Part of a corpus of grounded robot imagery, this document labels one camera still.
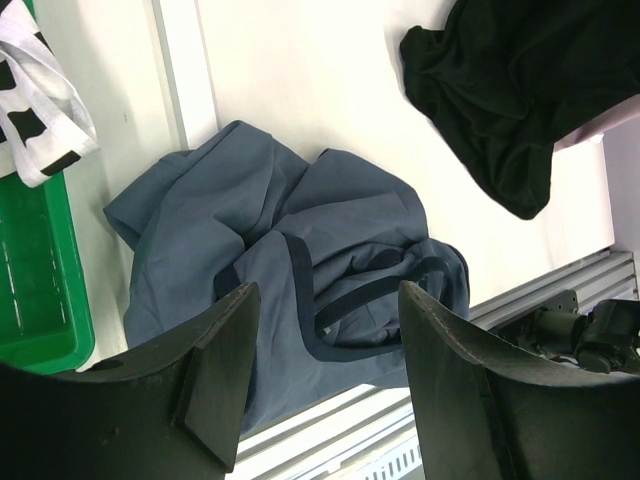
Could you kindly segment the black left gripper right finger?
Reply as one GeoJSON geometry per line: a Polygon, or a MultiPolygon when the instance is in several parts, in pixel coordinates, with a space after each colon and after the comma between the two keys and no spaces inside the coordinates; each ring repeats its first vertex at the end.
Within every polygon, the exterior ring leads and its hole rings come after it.
{"type": "Polygon", "coordinates": [[[548,360],[399,290],[402,341],[429,479],[635,479],[639,374],[548,360]]]}

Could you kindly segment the blue tank top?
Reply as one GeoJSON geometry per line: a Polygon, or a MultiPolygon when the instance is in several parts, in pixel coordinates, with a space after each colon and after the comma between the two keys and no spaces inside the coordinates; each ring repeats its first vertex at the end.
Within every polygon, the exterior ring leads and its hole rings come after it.
{"type": "Polygon", "coordinates": [[[467,263],[409,184],[342,150],[307,162],[242,121],[161,158],[104,214],[134,253],[130,347],[258,286],[246,434],[362,384],[406,387],[402,282],[469,314],[467,263]]]}

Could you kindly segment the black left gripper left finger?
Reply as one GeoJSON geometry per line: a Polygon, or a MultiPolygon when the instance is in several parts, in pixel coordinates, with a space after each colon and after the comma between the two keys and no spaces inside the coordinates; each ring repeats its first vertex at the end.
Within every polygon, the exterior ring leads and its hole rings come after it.
{"type": "Polygon", "coordinates": [[[253,283],[83,372],[1,368],[5,479],[221,479],[235,466],[260,314],[253,283]]]}

